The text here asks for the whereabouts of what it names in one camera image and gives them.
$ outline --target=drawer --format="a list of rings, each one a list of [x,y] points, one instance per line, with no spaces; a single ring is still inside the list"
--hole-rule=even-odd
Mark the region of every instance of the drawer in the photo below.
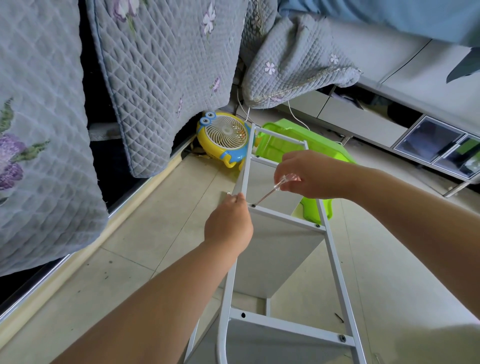
[[[391,147],[407,131],[373,111],[333,97],[328,99],[318,118],[386,147]]]
[[[310,91],[290,100],[290,107],[316,118],[327,100],[327,95],[319,91]]]

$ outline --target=hand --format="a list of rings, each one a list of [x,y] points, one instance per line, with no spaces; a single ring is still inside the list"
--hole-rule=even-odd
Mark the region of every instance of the hand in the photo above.
[[[299,150],[285,153],[274,174],[275,183],[282,176],[295,173],[300,181],[289,181],[280,186],[308,198],[346,197],[355,185],[358,168],[353,163],[343,162],[313,150]]]
[[[228,194],[205,223],[206,243],[232,245],[238,254],[248,246],[253,234],[252,219],[242,193]]]

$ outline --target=glass panel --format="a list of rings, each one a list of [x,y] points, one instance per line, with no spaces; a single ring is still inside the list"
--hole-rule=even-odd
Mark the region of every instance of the glass panel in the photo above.
[[[434,165],[465,178],[472,177],[480,170],[480,139],[469,135]]]
[[[464,132],[426,116],[395,149],[432,163],[463,135],[465,135]]]

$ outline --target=white metal frame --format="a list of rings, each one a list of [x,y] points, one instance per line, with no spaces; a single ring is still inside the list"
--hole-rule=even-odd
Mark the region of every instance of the white metal frame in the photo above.
[[[255,124],[252,124],[247,156],[245,159],[245,165],[243,166],[244,173],[243,173],[241,191],[245,195],[247,195],[246,194],[247,182],[248,182],[249,171],[250,171],[250,161],[252,159],[271,167],[276,167],[278,165],[278,163],[272,162],[268,159],[252,156],[252,147],[253,147],[253,139],[254,139],[253,136],[254,136],[255,130],[259,130],[259,129],[261,128],[256,126]],[[308,145],[306,141],[296,140],[288,136],[281,135],[266,129],[261,129],[261,131],[265,134],[269,134],[271,136],[281,138],[298,145],[303,145],[305,149],[308,149]],[[317,199],[317,207],[318,207],[323,225],[313,224],[311,222],[294,218],[286,214],[281,214],[279,212],[270,210],[268,208],[260,207],[260,206],[253,207],[252,205],[249,205],[249,211],[251,214],[268,216],[277,220],[285,221],[285,223],[287,224],[302,226],[306,229],[317,231],[320,234],[319,239],[323,239],[323,238],[325,239],[328,257],[330,260],[330,264],[332,266],[335,286],[336,286],[337,294],[339,297],[347,334],[343,335],[343,334],[335,333],[332,331],[327,331],[319,328],[312,328],[306,325],[300,325],[300,324],[272,318],[270,317],[269,299],[267,299],[266,315],[259,315],[254,313],[248,313],[247,315],[245,315],[245,313],[242,310],[231,307],[233,286],[235,281],[235,272],[237,269],[237,262],[235,262],[227,274],[225,288],[223,291],[222,304],[220,307],[218,336],[217,336],[216,352],[215,352],[216,362],[218,364],[228,364],[226,344],[227,344],[228,323],[230,320],[246,321],[256,325],[261,325],[261,326],[275,328],[282,331],[309,336],[312,338],[320,339],[324,341],[326,344],[339,345],[339,346],[343,345],[351,349],[354,364],[367,363],[365,360],[365,355],[363,353],[363,348],[361,346],[359,332],[357,329],[357,325],[355,323],[355,318],[353,316],[353,310],[350,304],[350,300],[348,298],[347,287],[343,279],[342,270],[340,268],[340,261],[336,253],[332,232],[330,230],[330,225],[328,223],[325,207],[322,200]],[[193,331],[192,336],[190,338],[187,351],[185,354],[185,360],[188,359],[189,355],[193,350],[193,343],[195,340],[196,331],[197,331],[197,327],[195,327],[195,330]]]

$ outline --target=left hand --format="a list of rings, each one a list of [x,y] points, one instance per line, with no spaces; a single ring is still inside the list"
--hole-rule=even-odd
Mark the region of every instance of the left hand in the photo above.
[[[252,219],[242,193],[228,194],[205,223],[206,243],[226,243],[238,254],[248,246],[252,234]]]

